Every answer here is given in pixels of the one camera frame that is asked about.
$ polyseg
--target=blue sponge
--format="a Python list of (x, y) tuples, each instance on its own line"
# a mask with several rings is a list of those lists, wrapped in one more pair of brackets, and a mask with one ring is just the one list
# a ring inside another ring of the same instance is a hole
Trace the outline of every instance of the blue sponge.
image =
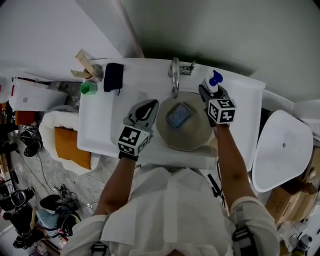
[(181, 102), (165, 118), (175, 129), (179, 129), (192, 115), (191, 110)]

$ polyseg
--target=white sleeve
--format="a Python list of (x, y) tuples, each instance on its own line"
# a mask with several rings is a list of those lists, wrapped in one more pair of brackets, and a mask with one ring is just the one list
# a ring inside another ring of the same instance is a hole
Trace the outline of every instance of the white sleeve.
[(90, 256), (91, 247), (100, 242), (101, 230), (109, 215), (95, 215), (84, 219), (72, 229), (73, 236), (61, 251), (61, 256)]
[(237, 199), (230, 208), (229, 219), (236, 227), (244, 222), (253, 234), (258, 255), (279, 255), (280, 244), (275, 220), (258, 199), (250, 196)]

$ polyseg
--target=blue spray nozzle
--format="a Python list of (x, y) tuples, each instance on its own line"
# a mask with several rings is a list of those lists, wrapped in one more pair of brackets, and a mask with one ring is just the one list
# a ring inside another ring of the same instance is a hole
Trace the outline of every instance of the blue spray nozzle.
[(222, 75), (217, 71), (213, 71), (213, 77), (209, 80), (211, 86), (216, 86), (218, 83), (221, 83), (224, 80)]

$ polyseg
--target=faucet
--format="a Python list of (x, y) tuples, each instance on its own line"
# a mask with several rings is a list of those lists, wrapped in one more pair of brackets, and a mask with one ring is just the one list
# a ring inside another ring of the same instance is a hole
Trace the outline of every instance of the faucet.
[(180, 75), (191, 76), (196, 61), (192, 61), (190, 66), (180, 66), (179, 59), (174, 57), (169, 67), (168, 75), (172, 78), (171, 96), (173, 99), (178, 97)]

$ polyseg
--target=white shirt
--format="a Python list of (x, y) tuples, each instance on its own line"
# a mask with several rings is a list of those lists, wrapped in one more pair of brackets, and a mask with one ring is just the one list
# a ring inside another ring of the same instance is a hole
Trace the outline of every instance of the white shirt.
[(101, 240), (117, 256), (166, 256), (173, 250), (186, 256), (231, 256), (237, 209), (263, 255), (279, 253), (274, 220), (257, 199), (238, 199), (228, 217), (198, 173), (188, 168), (174, 174), (162, 167), (142, 168), (134, 177), (128, 203), (110, 216), (77, 224), (62, 255), (90, 255), (92, 244)]

